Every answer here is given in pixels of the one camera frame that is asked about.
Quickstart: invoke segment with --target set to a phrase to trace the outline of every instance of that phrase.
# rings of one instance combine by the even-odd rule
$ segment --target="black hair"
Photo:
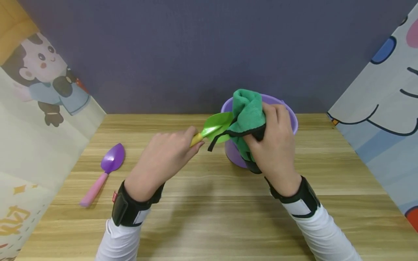
[[[31,41],[33,44],[40,45],[43,41],[39,38],[39,36],[35,33],[28,37],[28,40]],[[34,78],[31,81],[26,80],[23,78],[19,70],[25,67],[25,63],[23,62],[23,58],[26,56],[26,51],[23,46],[20,44],[12,53],[12,55],[7,58],[6,62],[1,66],[1,68],[7,73],[7,75],[15,80],[16,82],[24,85],[24,86],[31,86],[32,84],[40,83],[37,78]]]

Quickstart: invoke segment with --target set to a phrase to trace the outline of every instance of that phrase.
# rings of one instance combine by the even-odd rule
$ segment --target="wood grain surface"
[[[107,115],[23,247],[18,261],[93,260],[112,195],[156,132],[198,128],[208,115]],[[418,260],[418,234],[325,114],[299,114],[296,169],[365,261]],[[80,199],[116,143],[126,149],[88,208]],[[138,260],[314,260],[264,179],[233,165],[222,144],[201,151],[164,187],[141,233]]]

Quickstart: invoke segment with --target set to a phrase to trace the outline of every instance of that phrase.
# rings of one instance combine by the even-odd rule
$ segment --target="cartoon face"
[[[418,20],[398,27],[329,110],[343,124],[368,121],[396,135],[418,129]]]
[[[66,70],[67,64],[41,33],[36,35],[21,43],[26,55],[19,74],[28,81],[36,78],[41,82],[51,82]]]

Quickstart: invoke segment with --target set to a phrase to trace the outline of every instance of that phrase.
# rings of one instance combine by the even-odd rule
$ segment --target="green shovel blade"
[[[212,141],[215,136],[223,133],[228,129],[233,120],[232,112],[222,112],[210,116],[203,125],[201,132],[203,138],[206,137],[209,141]],[[229,140],[229,135],[223,135],[218,138],[216,143],[221,143]]]

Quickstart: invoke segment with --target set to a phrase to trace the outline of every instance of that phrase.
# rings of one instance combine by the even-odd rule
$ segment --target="green towel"
[[[258,141],[264,137],[265,115],[261,95],[255,91],[245,89],[236,90],[232,97],[232,114],[234,115],[234,120],[230,127],[218,136],[228,134],[237,146],[247,167],[252,172],[260,174],[261,171],[257,167],[251,155],[250,148],[245,143],[243,136],[252,134]],[[214,138],[209,146],[209,151],[212,151],[216,140],[217,137]]]

